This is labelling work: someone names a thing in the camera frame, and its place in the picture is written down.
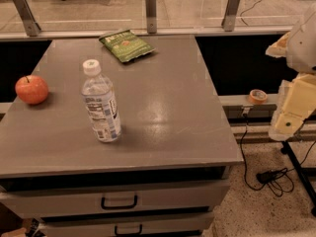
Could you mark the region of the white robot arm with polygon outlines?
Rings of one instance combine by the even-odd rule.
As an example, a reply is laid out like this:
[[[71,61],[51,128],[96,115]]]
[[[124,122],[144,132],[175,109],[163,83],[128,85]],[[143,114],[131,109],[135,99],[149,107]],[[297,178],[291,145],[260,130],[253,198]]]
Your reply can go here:
[[[291,82],[283,80],[279,86],[269,129],[272,140],[286,141],[316,110],[316,4],[266,49],[266,55],[284,57],[286,65],[297,72]]]

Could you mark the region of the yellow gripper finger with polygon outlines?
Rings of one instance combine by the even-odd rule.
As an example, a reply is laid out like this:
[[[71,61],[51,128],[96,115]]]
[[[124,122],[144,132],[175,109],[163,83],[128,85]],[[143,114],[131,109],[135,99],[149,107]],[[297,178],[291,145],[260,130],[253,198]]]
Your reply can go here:
[[[278,89],[269,137],[275,141],[288,140],[315,110],[315,75],[299,73],[291,82],[283,80]]]
[[[289,35],[290,35],[290,32],[287,32],[276,42],[271,44],[266,49],[266,55],[274,57],[274,58],[286,57],[286,47],[287,47],[287,41],[288,41]]]

